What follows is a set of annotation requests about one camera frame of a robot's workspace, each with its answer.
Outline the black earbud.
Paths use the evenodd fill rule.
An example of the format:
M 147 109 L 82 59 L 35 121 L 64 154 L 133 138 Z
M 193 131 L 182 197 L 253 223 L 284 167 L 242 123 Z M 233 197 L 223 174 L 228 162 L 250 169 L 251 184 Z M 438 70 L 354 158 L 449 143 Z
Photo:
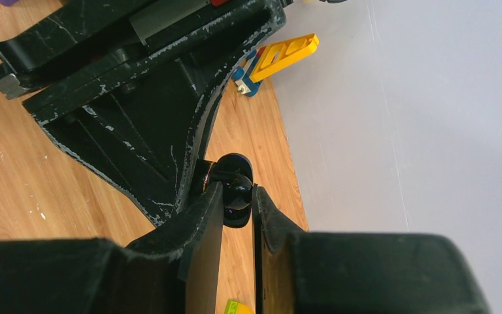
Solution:
M 223 190 L 223 204 L 229 213 L 242 211 L 252 201 L 252 180 L 241 173 L 215 171 L 212 182 L 220 182 Z

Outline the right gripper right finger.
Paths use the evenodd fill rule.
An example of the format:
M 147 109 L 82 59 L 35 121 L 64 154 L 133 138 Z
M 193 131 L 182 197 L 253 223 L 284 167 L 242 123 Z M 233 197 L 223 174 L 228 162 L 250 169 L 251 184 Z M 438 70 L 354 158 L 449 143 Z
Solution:
M 252 192 L 258 313 L 489 313 L 464 255 L 435 234 L 307 232 Z

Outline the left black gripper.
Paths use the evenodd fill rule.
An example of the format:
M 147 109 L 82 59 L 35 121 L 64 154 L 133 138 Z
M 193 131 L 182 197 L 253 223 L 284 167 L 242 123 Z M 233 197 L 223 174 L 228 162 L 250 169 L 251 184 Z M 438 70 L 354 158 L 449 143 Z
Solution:
M 0 42 L 0 92 L 155 226 L 185 210 L 232 71 L 284 1 L 65 1 Z

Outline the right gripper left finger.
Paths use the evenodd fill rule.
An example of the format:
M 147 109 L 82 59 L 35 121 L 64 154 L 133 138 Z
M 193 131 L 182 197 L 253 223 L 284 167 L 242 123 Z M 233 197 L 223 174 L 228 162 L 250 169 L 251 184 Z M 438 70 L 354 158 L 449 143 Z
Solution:
M 105 238 L 0 241 L 0 313 L 214 313 L 222 186 L 122 247 Z

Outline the black earbud case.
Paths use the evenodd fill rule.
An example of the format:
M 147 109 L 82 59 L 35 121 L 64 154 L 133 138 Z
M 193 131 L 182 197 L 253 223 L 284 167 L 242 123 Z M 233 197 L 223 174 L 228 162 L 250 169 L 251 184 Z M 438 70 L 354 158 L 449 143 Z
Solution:
M 202 194 L 208 185 L 222 183 L 224 225 L 242 228 L 252 212 L 253 170 L 249 159 L 239 153 L 222 156 L 217 162 L 198 160 L 195 164 L 190 198 Z

